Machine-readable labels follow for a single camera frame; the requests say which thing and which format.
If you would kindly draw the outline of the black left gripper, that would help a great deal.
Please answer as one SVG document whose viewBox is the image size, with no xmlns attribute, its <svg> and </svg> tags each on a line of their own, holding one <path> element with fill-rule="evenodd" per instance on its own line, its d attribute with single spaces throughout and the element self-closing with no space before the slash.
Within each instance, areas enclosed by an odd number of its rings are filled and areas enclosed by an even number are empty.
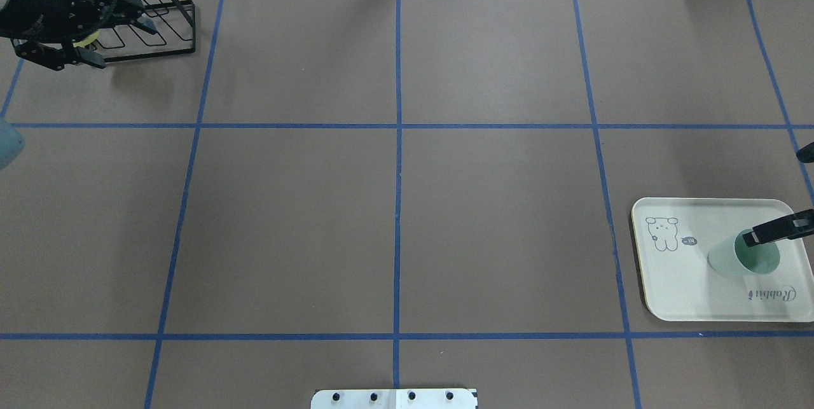
<svg viewBox="0 0 814 409">
<path fill-rule="evenodd" d="M 64 43 L 55 48 L 41 42 L 76 41 L 98 28 L 119 25 L 155 35 L 145 11 L 142 0 L 2 0 L 1 35 L 14 39 L 18 57 L 55 72 L 79 64 L 102 69 L 105 59 L 87 47 Z"/>
</svg>

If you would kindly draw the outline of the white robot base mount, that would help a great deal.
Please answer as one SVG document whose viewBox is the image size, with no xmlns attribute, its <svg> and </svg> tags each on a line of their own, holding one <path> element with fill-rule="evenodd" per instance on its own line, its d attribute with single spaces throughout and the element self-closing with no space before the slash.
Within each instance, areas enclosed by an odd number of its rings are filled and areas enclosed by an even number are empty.
<svg viewBox="0 0 814 409">
<path fill-rule="evenodd" d="M 465 388 L 325 389 L 311 408 L 478 408 L 477 391 Z"/>
</svg>

